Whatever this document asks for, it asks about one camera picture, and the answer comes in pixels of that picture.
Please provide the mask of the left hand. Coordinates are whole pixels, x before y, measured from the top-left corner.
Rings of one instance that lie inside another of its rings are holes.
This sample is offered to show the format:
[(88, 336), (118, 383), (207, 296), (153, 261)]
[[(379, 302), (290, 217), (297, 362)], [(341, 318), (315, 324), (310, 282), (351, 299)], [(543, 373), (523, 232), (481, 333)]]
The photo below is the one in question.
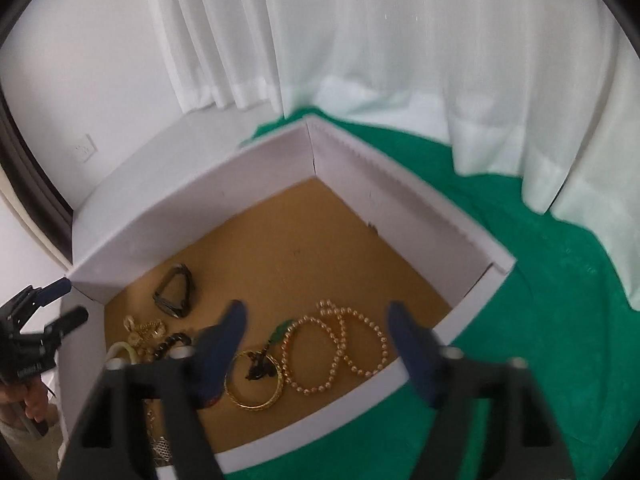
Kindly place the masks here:
[(24, 404), (24, 416), (34, 422), (45, 420), (49, 426), (58, 422), (58, 409), (49, 402), (49, 390), (40, 376), (35, 376), (26, 382), (1, 384), (0, 404), (1, 421), (11, 427), (23, 429), (24, 424), (12, 408), (13, 404)]

